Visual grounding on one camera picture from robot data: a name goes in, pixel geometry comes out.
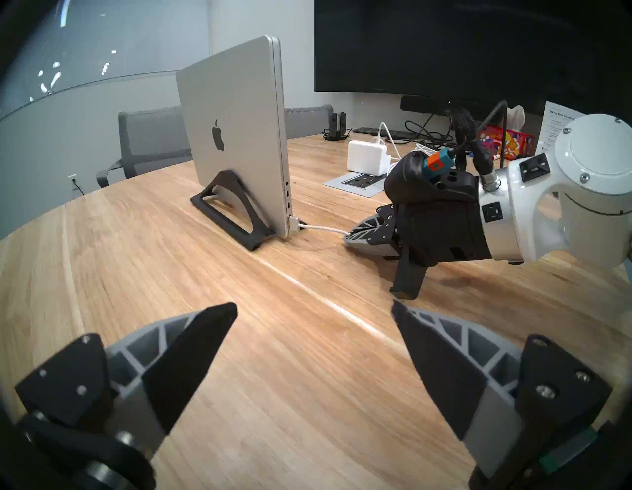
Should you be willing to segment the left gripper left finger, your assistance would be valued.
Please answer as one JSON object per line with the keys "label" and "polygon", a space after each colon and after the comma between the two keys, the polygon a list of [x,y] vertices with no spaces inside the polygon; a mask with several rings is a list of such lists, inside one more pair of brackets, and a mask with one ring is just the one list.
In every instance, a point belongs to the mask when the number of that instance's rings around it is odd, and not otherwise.
{"label": "left gripper left finger", "polygon": [[66,428],[130,433],[154,454],[180,418],[238,317],[228,302],[150,323],[104,346],[85,333],[16,386],[28,413]]}

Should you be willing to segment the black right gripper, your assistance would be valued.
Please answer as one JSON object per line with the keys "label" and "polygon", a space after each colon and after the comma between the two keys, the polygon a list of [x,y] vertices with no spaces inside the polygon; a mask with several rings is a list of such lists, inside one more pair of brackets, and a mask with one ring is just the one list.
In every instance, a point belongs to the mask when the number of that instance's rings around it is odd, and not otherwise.
{"label": "black right gripper", "polygon": [[[431,267],[492,258],[477,198],[473,202],[393,204],[393,209],[365,218],[343,242],[363,255],[399,258],[390,292],[400,300],[418,297]],[[401,247],[394,238],[396,232]]]}

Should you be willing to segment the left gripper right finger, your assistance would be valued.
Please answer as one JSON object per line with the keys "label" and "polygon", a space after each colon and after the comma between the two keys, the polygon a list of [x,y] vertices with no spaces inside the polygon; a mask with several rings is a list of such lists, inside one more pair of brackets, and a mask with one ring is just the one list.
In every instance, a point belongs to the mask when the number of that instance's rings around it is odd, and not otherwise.
{"label": "left gripper right finger", "polygon": [[541,334],[524,347],[487,328],[395,300],[391,315],[435,406],[475,474],[523,474],[546,452],[592,442],[612,386]]}

